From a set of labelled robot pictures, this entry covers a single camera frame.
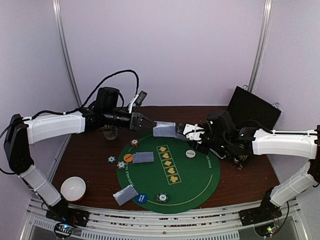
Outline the poker chip stack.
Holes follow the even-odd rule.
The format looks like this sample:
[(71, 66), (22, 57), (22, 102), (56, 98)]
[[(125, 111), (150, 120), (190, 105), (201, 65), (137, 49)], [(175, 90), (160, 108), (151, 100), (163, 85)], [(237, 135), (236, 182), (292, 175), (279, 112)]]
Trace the poker chip stack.
[(132, 140), (130, 141), (130, 144), (131, 144), (131, 146), (132, 146), (133, 148), (136, 148), (136, 147), (139, 146), (139, 141), (138, 141), (137, 139), (132, 139)]
[(158, 203), (166, 203), (168, 200), (169, 196), (164, 192), (160, 192), (156, 195), (156, 201)]

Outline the card pulled from deck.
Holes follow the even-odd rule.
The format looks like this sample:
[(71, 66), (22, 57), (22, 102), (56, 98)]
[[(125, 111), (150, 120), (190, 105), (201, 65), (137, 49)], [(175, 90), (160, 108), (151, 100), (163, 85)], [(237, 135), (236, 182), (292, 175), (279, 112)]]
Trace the card pulled from deck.
[(174, 138), (176, 136), (176, 123), (168, 121), (156, 121), (152, 129), (154, 137)]

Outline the teal chip off mat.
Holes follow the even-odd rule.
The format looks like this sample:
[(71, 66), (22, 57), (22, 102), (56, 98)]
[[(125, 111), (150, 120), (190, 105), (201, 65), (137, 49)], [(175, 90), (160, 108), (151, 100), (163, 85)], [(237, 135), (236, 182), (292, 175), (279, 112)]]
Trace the teal chip off mat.
[(115, 163), (117, 161), (117, 158), (114, 155), (111, 155), (107, 158), (108, 163)]

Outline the poker chip stack front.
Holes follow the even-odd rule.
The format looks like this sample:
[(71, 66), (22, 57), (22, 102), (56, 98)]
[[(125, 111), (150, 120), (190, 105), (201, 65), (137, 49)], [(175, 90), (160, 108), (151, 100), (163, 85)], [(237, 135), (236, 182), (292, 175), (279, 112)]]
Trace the poker chip stack front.
[(156, 201), (158, 203), (166, 203), (168, 200), (169, 196), (164, 192), (160, 192), (156, 195)]

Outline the playing card deck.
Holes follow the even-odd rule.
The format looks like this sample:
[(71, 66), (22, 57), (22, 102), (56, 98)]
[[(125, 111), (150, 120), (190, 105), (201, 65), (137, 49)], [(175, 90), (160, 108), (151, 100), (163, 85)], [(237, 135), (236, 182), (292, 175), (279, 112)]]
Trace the playing card deck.
[(182, 141), (188, 140), (183, 134), (180, 134), (180, 133), (176, 133), (174, 138)]

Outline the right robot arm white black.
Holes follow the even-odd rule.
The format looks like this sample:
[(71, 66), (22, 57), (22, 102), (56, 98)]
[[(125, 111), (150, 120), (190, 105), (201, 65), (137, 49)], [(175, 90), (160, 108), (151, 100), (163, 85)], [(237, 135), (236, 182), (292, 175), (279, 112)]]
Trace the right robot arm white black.
[(320, 130), (277, 131), (261, 126), (234, 124), (226, 126), (210, 120), (205, 124), (181, 123), (176, 132), (186, 138), (191, 148), (200, 153), (212, 151), (218, 157), (233, 157), (242, 165), (252, 156), (279, 155), (302, 157), (307, 163), (284, 183), (273, 187), (267, 202), (259, 206), (256, 216), (268, 220), (276, 208), (320, 183)]

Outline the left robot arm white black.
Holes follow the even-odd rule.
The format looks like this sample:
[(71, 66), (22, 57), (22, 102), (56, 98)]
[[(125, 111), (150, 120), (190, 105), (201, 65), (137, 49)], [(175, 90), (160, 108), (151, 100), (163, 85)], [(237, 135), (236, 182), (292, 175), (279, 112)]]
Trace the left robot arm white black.
[(36, 166), (30, 146), (39, 142), (75, 134), (93, 132), (104, 126), (139, 131), (145, 126), (156, 125), (155, 121), (137, 111), (107, 110), (96, 112), (88, 108), (74, 113), (45, 114), (37, 117), (11, 117), (3, 142), (9, 175), (21, 177), (39, 197), (52, 208), (52, 213), (61, 222), (72, 218), (72, 211), (62, 194)]

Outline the decorated ceramic mug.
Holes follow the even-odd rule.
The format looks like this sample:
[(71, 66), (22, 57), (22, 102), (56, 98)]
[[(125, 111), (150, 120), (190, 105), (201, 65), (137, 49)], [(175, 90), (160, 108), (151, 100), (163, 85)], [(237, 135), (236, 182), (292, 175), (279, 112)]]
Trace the decorated ceramic mug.
[(108, 141), (115, 140), (119, 134), (119, 128), (113, 125), (104, 125), (100, 131), (103, 133), (104, 138)]

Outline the white dealer button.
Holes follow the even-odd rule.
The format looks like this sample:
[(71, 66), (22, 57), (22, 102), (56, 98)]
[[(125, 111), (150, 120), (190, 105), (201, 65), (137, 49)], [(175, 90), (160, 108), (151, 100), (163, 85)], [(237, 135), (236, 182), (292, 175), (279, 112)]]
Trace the white dealer button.
[(196, 152), (192, 149), (189, 149), (185, 152), (185, 155), (188, 157), (188, 158), (194, 158), (196, 156)]

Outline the orange big blind button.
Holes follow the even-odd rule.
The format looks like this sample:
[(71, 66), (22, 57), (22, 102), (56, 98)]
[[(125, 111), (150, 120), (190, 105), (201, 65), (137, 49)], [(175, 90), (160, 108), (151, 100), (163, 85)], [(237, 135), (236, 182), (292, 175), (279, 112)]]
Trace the orange big blind button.
[(134, 160), (134, 156), (131, 153), (127, 153), (123, 156), (123, 160), (126, 163), (131, 163)]

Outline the black poker chip case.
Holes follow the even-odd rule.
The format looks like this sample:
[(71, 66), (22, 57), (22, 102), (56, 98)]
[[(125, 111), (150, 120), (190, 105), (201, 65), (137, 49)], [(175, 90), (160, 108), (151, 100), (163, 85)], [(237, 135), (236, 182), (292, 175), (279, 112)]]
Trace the black poker chip case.
[(237, 168), (244, 167), (254, 155), (252, 141), (256, 130), (271, 131), (282, 111), (273, 104), (237, 86), (227, 107), (232, 129), (225, 136), (229, 154)]

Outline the round green poker mat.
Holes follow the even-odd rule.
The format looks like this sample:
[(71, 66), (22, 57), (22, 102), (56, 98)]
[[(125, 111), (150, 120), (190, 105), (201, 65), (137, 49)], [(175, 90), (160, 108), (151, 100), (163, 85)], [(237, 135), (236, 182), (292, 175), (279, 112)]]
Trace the round green poker mat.
[[(193, 150), (186, 141), (170, 137), (154, 137), (147, 132), (137, 137), (138, 147), (126, 144), (117, 157), (124, 161), (125, 154), (153, 152), (154, 162), (125, 162), (124, 169), (117, 169), (117, 179), (123, 189), (132, 185), (138, 194), (147, 194), (145, 204), (136, 205), (156, 213), (176, 214), (199, 207), (218, 187), (221, 168), (218, 158), (212, 154), (196, 152), (194, 158), (186, 156)], [(159, 203), (156, 196), (166, 193), (168, 201)]]

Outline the blue small blind button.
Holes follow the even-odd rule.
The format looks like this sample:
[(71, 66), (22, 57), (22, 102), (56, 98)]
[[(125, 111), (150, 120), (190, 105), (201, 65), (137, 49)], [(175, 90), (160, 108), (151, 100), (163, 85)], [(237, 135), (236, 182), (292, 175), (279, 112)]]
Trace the blue small blind button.
[(145, 193), (139, 193), (136, 197), (135, 197), (135, 201), (137, 204), (145, 204), (148, 201), (148, 195)]

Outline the white bowl red outside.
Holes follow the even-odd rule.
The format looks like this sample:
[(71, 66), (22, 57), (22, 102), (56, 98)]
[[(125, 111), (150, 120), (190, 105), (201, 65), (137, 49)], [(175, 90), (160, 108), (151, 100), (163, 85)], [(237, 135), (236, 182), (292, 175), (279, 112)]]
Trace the white bowl red outside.
[(85, 181), (78, 176), (72, 176), (66, 179), (61, 187), (60, 192), (68, 202), (78, 202), (85, 196), (87, 185)]

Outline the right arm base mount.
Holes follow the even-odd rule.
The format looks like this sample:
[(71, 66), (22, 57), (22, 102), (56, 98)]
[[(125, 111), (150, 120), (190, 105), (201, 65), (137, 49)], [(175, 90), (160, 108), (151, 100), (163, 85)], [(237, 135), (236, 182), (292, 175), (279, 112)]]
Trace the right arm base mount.
[(239, 211), (239, 218), (243, 226), (254, 225), (281, 217), (282, 211), (279, 207), (255, 207)]

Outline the left aluminium post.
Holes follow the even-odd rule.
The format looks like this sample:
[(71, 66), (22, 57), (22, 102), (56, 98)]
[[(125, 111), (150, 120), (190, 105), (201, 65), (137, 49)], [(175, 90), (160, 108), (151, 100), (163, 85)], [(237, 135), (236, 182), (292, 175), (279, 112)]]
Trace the left aluminium post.
[(70, 56), (69, 56), (69, 51), (67, 47), (67, 40), (65, 36), (65, 31), (64, 31), (64, 25), (63, 25), (63, 18), (62, 18), (62, 12), (61, 12), (61, 4), (59, 0), (53, 0), (52, 1), (52, 6), (53, 6), (53, 14), (56, 22), (56, 27), (58, 31), (58, 37), (60, 41), (60, 46), (62, 50), (62, 57), (64, 61), (64, 65), (66, 68), (67, 72), (67, 77), (71, 86), (71, 91), (74, 95), (74, 97), (77, 99), (79, 97), (79, 93), (77, 90), (76, 82), (74, 79), (74, 73), (70, 61)]

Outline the aluminium post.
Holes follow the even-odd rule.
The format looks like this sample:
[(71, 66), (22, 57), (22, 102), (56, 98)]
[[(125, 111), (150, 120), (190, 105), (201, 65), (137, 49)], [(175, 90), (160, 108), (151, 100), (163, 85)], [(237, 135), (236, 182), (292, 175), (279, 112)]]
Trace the aluminium post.
[(260, 26), (260, 34), (258, 38), (255, 59), (253, 62), (253, 68), (251, 71), (248, 89), (247, 89), (252, 94), (255, 93), (257, 88), (260, 71), (262, 68), (263, 55), (267, 47), (267, 41), (268, 41), (269, 32), (270, 32), (270, 23), (272, 19), (273, 3), (274, 3), (273, 0), (264, 1), (264, 8), (263, 8), (263, 14), (262, 14), (262, 20), (261, 20), (261, 26)]
[(74, 79), (74, 73), (70, 61), (70, 56), (69, 56), (69, 51), (67, 47), (67, 40), (65, 36), (65, 31), (64, 31), (64, 25), (63, 25), (63, 18), (62, 18), (62, 12), (61, 12), (61, 4), (59, 0), (53, 0), (52, 1), (52, 6), (53, 6), (53, 14), (56, 22), (56, 27), (58, 31), (58, 37), (60, 41), (60, 46), (62, 50), (62, 57), (64, 61), (64, 65), (66, 68), (67, 72), (67, 77), (71, 86), (71, 91), (74, 95), (74, 97), (77, 99), (79, 97), (79, 93), (77, 90), (76, 82)]

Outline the aluminium rail frame front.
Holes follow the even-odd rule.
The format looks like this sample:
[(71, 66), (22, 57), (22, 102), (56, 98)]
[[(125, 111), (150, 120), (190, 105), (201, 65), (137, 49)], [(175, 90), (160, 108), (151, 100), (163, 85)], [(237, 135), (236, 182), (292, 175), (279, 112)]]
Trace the aluminium rail frame front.
[(193, 209), (177, 214), (118, 210), (72, 205), (89, 212), (85, 227), (78, 227), (72, 240), (260, 240), (263, 227), (281, 229), (273, 240), (307, 240), (302, 213), (296, 200), (281, 207), (282, 216), (244, 226), (239, 211), (254, 208), (259, 201), (221, 207)]

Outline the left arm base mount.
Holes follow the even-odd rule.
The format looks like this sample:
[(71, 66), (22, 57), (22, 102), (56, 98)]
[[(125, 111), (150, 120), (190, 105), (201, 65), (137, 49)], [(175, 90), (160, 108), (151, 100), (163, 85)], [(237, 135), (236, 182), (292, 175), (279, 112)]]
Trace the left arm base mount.
[(55, 220), (72, 227), (86, 227), (90, 213), (86, 210), (69, 207), (65, 201), (60, 201), (54, 206), (48, 205), (46, 218)]

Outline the right aluminium post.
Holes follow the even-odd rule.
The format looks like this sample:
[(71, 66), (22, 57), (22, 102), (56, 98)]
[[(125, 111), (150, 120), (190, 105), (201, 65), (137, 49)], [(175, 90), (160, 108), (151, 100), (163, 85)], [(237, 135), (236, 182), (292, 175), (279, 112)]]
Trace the right aluminium post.
[(264, 1), (264, 8), (263, 8), (263, 14), (262, 14), (262, 20), (261, 20), (261, 26), (260, 26), (260, 34), (258, 38), (255, 59), (253, 62), (253, 68), (251, 71), (248, 89), (247, 89), (252, 94), (255, 93), (257, 88), (260, 71), (262, 68), (263, 55), (267, 47), (267, 41), (268, 41), (269, 32), (270, 32), (270, 23), (272, 19), (273, 3), (274, 3), (273, 0)]

